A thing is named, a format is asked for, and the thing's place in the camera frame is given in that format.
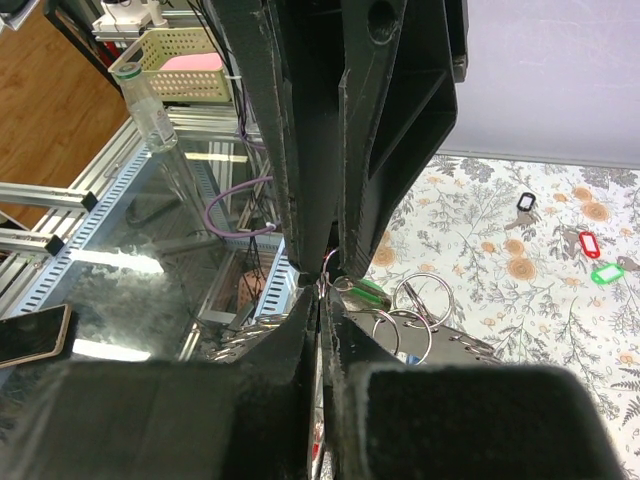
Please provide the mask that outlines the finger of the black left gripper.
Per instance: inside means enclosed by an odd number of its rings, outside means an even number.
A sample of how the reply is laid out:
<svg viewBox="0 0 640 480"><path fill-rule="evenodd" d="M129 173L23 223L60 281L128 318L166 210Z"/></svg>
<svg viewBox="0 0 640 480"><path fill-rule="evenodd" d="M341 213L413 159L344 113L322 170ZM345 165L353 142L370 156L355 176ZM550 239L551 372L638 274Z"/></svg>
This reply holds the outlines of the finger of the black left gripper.
<svg viewBox="0 0 640 480"><path fill-rule="evenodd" d="M339 83L342 270L361 277L452 131L468 66L464 1L346 1Z"/></svg>
<svg viewBox="0 0 640 480"><path fill-rule="evenodd" d="M215 1L273 169L290 264L320 275L339 193L336 1Z"/></svg>

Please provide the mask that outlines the grey disc with key rings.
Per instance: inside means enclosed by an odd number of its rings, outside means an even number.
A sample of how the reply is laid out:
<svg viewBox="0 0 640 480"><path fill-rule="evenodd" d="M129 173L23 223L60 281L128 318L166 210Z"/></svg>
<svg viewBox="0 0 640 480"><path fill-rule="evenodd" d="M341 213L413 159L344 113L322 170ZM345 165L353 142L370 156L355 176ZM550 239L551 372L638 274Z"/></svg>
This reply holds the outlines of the grey disc with key rings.
<svg viewBox="0 0 640 480"><path fill-rule="evenodd" d="M488 343L452 326L459 308L453 288L432 273L411 274L389 295L391 309L346 313L378 345L407 365L500 365Z"/></svg>

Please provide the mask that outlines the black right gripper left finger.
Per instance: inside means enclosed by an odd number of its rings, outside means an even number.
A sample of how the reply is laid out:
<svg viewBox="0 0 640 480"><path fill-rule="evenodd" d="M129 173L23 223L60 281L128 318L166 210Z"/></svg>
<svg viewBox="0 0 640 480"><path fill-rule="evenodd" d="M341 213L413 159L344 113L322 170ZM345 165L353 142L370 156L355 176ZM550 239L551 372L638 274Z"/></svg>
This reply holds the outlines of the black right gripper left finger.
<svg viewBox="0 0 640 480"><path fill-rule="evenodd" d="M318 294L231 363L68 362L1 453L5 479L304 479Z"/></svg>

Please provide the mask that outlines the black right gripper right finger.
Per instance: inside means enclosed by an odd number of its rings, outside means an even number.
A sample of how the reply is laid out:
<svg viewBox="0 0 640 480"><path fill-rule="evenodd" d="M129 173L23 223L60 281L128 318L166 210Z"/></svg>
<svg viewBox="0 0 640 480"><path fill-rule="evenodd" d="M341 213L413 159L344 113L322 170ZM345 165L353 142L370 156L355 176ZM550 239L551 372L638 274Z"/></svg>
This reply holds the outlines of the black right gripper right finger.
<svg viewBox="0 0 640 480"><path fill-rule="evenodd" d="M337 479L620 479L580 381L549 365L409 365L370 337L334 291L320 304L324 415Z"/></svg>

